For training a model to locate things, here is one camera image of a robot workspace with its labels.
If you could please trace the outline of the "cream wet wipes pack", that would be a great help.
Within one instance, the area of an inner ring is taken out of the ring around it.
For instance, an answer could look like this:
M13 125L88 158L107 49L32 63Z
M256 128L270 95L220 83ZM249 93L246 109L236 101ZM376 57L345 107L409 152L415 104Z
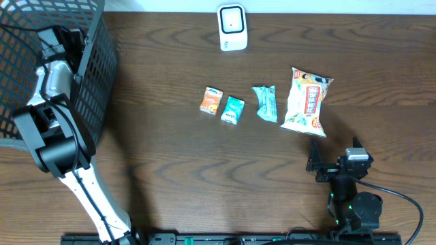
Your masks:
M334 81L295 67L292 68L292 82L287 98L287 111L282 129L326 137L320 122L322 101Z

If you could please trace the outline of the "teal wipes pack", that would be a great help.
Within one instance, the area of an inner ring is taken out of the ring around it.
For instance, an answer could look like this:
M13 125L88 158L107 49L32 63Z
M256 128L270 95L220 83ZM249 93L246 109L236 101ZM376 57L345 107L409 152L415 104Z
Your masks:
M258 97L259 109L257 115L268 122L278 122L275 86L252 87Z

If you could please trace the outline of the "green tissue pack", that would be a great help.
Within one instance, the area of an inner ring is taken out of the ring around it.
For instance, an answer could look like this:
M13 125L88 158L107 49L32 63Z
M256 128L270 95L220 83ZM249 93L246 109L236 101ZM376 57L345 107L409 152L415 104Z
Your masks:
M221 115L221 120L237 125L243 113L244 106L245 101L229 96Z

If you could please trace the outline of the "orange tissue pack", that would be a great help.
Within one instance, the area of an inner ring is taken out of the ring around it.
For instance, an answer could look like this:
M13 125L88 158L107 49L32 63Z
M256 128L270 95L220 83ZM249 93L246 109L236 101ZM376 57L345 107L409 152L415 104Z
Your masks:
M200 104L200 111L216 115L222 98L223 91L216 88L206 87L203 101Z

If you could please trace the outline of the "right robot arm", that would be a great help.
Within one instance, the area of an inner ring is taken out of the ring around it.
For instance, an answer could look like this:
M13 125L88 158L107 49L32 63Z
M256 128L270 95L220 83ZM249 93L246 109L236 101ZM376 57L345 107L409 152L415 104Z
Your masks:
M310 142L306 171L315 173L316 182L330 185L328 211L337 221L337 228L329 237L344 240L352 235L370 235L379 228L383 201L379 195L359 192L356 183L368 174L373 157L357 137L351 148L339 156L336 163L322 161L315 140Z

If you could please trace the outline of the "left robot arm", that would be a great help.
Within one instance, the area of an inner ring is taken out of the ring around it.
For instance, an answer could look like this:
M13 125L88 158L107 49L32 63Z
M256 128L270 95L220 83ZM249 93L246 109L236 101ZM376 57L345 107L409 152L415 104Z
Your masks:
M27 105L14 112L18 131L40 170L67 186L97 228L100 244L143 244L129 214L116 202L95 161L95 141L73 107L74 75L85 49L81 29L35 30L37 83Z

